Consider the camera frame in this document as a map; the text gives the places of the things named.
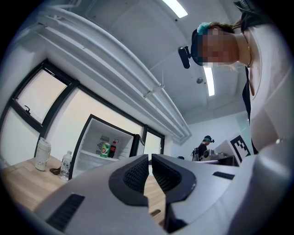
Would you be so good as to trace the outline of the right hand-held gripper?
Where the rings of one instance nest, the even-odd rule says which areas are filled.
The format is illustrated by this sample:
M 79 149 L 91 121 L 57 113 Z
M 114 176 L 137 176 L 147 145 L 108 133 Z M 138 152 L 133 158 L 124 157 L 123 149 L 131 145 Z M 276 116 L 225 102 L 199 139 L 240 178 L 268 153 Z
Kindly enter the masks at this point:
M 251 153 L 240 134 L 236 134 L 223 141 L 217 148 L 217 153 L 224 153 L 227 156 L 233 156 L 236 164 L 239 166 L 243 159 L 250 156 Z

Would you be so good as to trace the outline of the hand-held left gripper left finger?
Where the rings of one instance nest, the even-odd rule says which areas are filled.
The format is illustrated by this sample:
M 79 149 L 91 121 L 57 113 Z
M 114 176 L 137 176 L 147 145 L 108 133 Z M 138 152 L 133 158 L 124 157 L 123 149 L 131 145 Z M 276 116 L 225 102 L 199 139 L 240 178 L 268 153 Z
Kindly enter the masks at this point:
M 111 174 L 109 189 L 126 205 L 147 206 L 148 199 L 144 196 L 144 189 L 149 176 L 148 155 L 132 157 L 132 160 Z

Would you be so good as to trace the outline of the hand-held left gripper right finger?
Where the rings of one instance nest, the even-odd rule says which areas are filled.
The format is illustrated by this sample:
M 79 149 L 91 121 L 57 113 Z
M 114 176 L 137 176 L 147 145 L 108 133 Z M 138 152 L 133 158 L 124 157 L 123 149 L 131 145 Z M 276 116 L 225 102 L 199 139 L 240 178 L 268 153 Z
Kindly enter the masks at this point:
M 175 216 L 172 203 L 186 200 L 196 186 L 195 175 L 163 158 L 160 155 L 152 155 L 153 175 L 165 194 L 165 219 L 164 230 L 173 233 L 187 225 Z

